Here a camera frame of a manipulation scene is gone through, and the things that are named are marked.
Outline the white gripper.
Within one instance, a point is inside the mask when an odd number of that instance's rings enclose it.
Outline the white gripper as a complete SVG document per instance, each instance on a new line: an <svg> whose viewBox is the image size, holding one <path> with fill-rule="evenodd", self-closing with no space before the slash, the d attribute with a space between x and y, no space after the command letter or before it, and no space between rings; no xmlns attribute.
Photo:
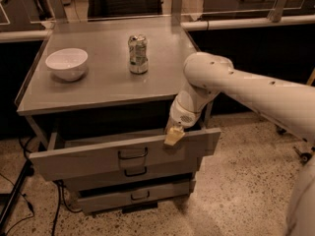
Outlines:
<svg viewBox="0 0 315 236"><path fill-rule="evenodd" d="M184 129L193 127L198 119L199 113L192 101L176 96L169 110L169 122L172 127L167 129L164 143L174 146L185 136Z"/></svg>

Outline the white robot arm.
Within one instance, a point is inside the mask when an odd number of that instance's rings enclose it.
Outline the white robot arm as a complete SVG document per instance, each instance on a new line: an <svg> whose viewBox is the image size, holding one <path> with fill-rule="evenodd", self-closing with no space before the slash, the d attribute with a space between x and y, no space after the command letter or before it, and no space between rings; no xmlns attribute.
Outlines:
<svg viewBox="0 0 315 236"><path fill-rule="evenodd" d="M315 146L315 88L236 70L222 56L196 52L183 65L186 83L169 111L164 142L173 146L224 93ZM303 166L289 202L283 236L315 236L315 157Z"/></svg>

